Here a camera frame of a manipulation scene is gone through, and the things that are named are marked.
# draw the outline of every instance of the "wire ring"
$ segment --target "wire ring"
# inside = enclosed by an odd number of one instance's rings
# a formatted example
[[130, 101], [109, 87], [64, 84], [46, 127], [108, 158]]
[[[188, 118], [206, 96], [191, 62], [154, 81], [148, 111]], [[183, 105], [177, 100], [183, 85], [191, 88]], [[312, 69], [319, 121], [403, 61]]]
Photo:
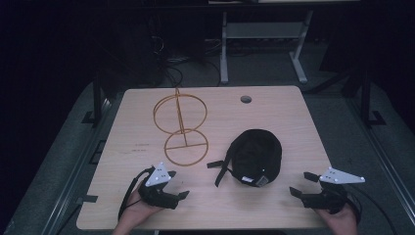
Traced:
[[[203, 118], [203, 120], [201, 121], [201, 123], [200, 124], [198, 124], [196, 127], [194, 127], [194, 128], [186, 128], [186, 131], [185, 132], [181, 132], [181, 131], [174, 131], [174, 132], [170, 132], [170, 131], [167, 131], [167, 130], [164, 130], [163, 128], [161, 128], [160, 126], [159, 126], [159, 124], [157, 123], [157, 111], [159, 110], [159, 108], [164, 104], [164, 103], [166, 103], [167, 101], [169, 101], [169, 100], [172, 100], [172, 99], [178, 99], [179, 97], [190, 97], [190, 98], [194, 98], [194, 99], [196, 99], [196, 100], [199, 100], [203, 105], [204, 105], [204, 107], [205, 107], [205, 116], [204, 116], [204, 118]], [[201, 99], [201, 98], [199, 98], [199, 97], [196, 97], [196, 96], [194, 96], [194, 95], [189, 95], [189, 94], [180, 94], [180, 93], [177, 93], [176, 92], [176, 94], [174, 94], [174, 95], [170, 95], [170, 96], [167, 96], [167, 97], [164, 97], [164, 98], [162, 98], [160, 101], [158, 101], [157, 103], [156, 103], [156, 105], [155, 105], [155, 107], [154, 107], [154, 109], [153, 109], [153, 118], [154, 118], [154, 123], [155, 123], [155, 125], [156, 125], [156, 127], [159, 129], [159, 130], [161, 130], [162, 132], [164, 132], [164, 133], [167, 133], [167, 134], [170, 134], [170, 135], [174, 135], [174, 134], [185, 134], [185, 133], [189, 133], [189, 132], [192, 132], [193, 130], [196, 130], [197, 128], [199, 128], [204, 122], [205, 122], [205, 120], [207, 119], [207, 116], [208, 116], [208, 107], [207, 107], [207, 105], [205, 104], [205, 102]]]
[[[190, 165], [195, 165], [195, 164], [197, 164], [198, 162], [200, 162], [202, 159], [204, 159], [205, 158], [205, 156], [207, 155], [207, 153], [208, 153], [208, 139], [203, 135], [203, 133], [201, 132], [201, 131], [199, 131], [199, 130], [194, 130], [194, 131], [196, 131], [196, 132], [198, 132], [200, 135], [202, 135], [202, 137], [204, 137], [205, 138], [205, 140], [206, 140], [206, 143], [203, 143], [203, 144], [197, 144], [197, 145], [184, 145], [184, 146], [176, 146], [176, 147], [171, 147], [171, 148], [167, 148], [167, 143], [168, 143], [168, 141], [171, 139], [171, 137], [173, 137], [174, 135], [176, 135], [175, 133], [174, 134], [171, 134], [170, 136], [168, 136], [168, 138], [167, 138], [167, 140], [165, 140], [165, 143], [164, 143], [164, 153], [165, 153], [165, 156], [168, 158], [168, 160], [169, 161], [171, 161], [173, 164], [175, 164], [175, 165], [180, 165], [180, 166], [190, 166]], [[196, 160], [195, 162], [192, 162], [192, 163], [189, 163], [189, 164], [181, 164], [181, 163], [178, 163], [178, 162], [176, 162], [176, 161], [174, 161], [169, 155], [168, 155], [168, 150], [171, 150], [171, 149], [179, 149], [179, 148], [189, 148], [189, 147], [195, 147], [195, 146], [202, 146], [202, 145], [206, 145], [207, 146], [207, 148], [206, 148], [206, 150], [205, 150], [205, 153], [198, 159], [198, 160]]]

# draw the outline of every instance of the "table hole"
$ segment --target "table hole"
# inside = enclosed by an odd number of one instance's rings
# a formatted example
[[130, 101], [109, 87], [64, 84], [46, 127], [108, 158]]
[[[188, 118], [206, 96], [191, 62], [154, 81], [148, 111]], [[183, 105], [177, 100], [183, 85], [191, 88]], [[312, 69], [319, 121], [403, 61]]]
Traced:
[[244, 104], [249, 104], [252, 100], [251, 96], [241, 96], [241, 102]]

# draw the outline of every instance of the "wire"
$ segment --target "wire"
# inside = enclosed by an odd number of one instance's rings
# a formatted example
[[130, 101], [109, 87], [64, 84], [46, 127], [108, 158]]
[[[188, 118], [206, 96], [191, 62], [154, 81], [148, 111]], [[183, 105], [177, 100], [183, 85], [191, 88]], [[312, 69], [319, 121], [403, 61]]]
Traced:
[[139, 200], [135, 201], [134, 203], [132, 203], [132, 204], [130, 204], [130, 205], [128, 205], [128, 206], [126, 206], [125, 208], [127, 209], [127, 208], [129, 208], [129, 207], [131, 207], [131, 206], [133, 206], [133, 205], [135, 205], [135, 204], [138, 204], [139, 202], [141, 202], [141, 199], [139, 199]]
[[156, 45], [157, 41], [159, 41], [159, 42], [160, 42], [160, 44], [161, 44], [160, 49], [158, 49], [158, 50], [156, 51], [156, 48], [155, 48], [155, 51], [154, 51], [154, 53], [156, 53], [157, 55], [159, 55], [159, 54], [161, 53], [162, 49], [164, 49], [164, 41], [163, 41], [163, 40], [162, 40], [162, 38], [161, 38], [161, 37], [159, 37], [159, 36], [152, 36], [152, 38], [153, 38], [153, 39], [156, 39], [156, 40], [155, 40], [155, 45]]
[[214, 67], [214, 69], [216, 70], [217, 75], [218, 75], [218, 77], [219, 77], [219, 80], [218, 80], [218, 81], [217, 81], [217, 83], [216, 83], [216, 87], [220, 86], [220, 81], [221, 81], [221, 79], [220, 79], [220, 70], [219, 70], [219, 68], [218, 68], [218, 67], [217, 67], [214, 63], [212, 63], [212, 62], [205, 61], [205, 63], [210, 64], [210, 65], [211, 65], [211, 66], [213, 66], [213, 67]]
[[369, 199], [375, 206], [376, 208], [378, 208], [378, 210], [382, 213], [382, 215], [385, 217], [385, 219], [387, 220], [389, 226], [391, 227], [392, 233], [393, 234], [397, 234], [396, 233], [396, 229], [394, 228], [391, 219], [388, 217], [387, 213], [382, 209], [382, 207], [372, 198], [370, 197], [367, 193], [365, 193], [364, 191], [362, 191], [361, 189], [357, 188], [354, 185], [348, 184], [348, 186], [350, 186], [351, 188], [353, 188], [354, 190], [356, 190], [357, 192], [361, 193], [362, 195], [364, 195], [367, 199]]
[[254, 48], [252, 45], [247, 43], [247, 40], [237, 40], [229, 44], [229, 57], [247, 57], [254, 53]]
[[179, 58], [171, 58], [171, 59], [167, 59], [167, 61], [168, 61], [168, 62], [173, 63], [173, 64], [175, 64], [175, 63], [187, 62], [187, 61], [189, 61], [189, 60], [191, 60], [191, 58], [190, 58], [190, 57], [179, 57]]
[[151, 168], [146, 168], [143, 171], [141, 171], [135, 178], [132, 179], [130, 186], [127, 189], [127, 192], [124, 195], [124, 199], [122, 200], [121, 206], [119, 207], [118, 212], [118, 220], [121, 218], [122, 213], [127, 208], [127, 202], [129, 199], [129, 196], [131, 195], [132, 190], [134, 189], [135, 185], [137, 184], [138, 179], [144, 174], [144, 173], [151, 173]]
[[362, 204], [360, 203], [360, 201], [357, 199], [357, 197], [354, 194], [352, 194], [350, 192], [348, 192], [348, 193], [351, 195], [351, 198], [352, 198], [352, 201], [354, 202], [354, 204], [357, 203], [356, 207], [357, 207], [357, 210], [358, 210], [358, 213], [359, 213], [359, 217], [361, 218], [361, 215], [363, 214]]
[[[168, 70], [177, 71], [180, 74], [179, 81], [176, 81], [176, 79], [174, 78], [174, 76]], [[170, 80], [170, 83], [171, 83], [171, 86], [172, 87], [177, 87], [177, 86], [181, 85], [181, 82], [183, 80], [183, 72], [181, 70], [179, 70], [177, 68], [174, 68], [174, 67], [166, 67], [165, 70], [164, 70], [164, 74]]]
[[70, 219], [73, 217], [73, 215], [80, 209], [80, 205], [76, 206], [76, 208], [73, 210], [73, 212], [69, 215], [69, 217], [67, 218], [67, 220], [65, 220], [64, 224], [62, 224], [61, 228], [58, 230], [58, 232], [56, 233], [57, 235], [59, 235], [62, 230], [64, 230], [64, 228], [67, 226], [68, 222], [70, 221]]
[[208, 56], [209, 54], [213, 53], [213, 52], [217, 52], [220, 49], [220, 46], [222, 45], [222, 41], [220, 39], [209, 39], [206, 40], [206, 43], [215, 43], [213, 46], [210, 46], [208, 48], [206, 48], [205, 50], [205, 55]]

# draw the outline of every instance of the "white label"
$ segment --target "white label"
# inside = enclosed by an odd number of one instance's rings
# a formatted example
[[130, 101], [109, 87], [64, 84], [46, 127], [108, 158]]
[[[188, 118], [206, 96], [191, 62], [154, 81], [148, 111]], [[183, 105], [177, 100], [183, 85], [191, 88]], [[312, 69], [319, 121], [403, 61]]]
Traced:
[[246, 176], [242, 177], [242, 180], [244, 180], [245, 182], [250, 182], [250, 183], [252, 183], [254, 181], [253, 179], [248, 178]]

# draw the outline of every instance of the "black baseball cap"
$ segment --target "black baseball cap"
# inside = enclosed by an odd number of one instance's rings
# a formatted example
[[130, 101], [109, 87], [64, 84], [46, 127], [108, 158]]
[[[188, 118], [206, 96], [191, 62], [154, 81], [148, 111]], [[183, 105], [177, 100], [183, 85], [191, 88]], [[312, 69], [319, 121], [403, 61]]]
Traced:
[[241, 183], [262, 187], [274, 181], [280, 173], [281, 155], [281, 143], [272, 132], [249, 129], [231, 143], [224, 161], [207, 164], [207, 167], [222, 168], [216, 177], [216, 187], [226, 171]]

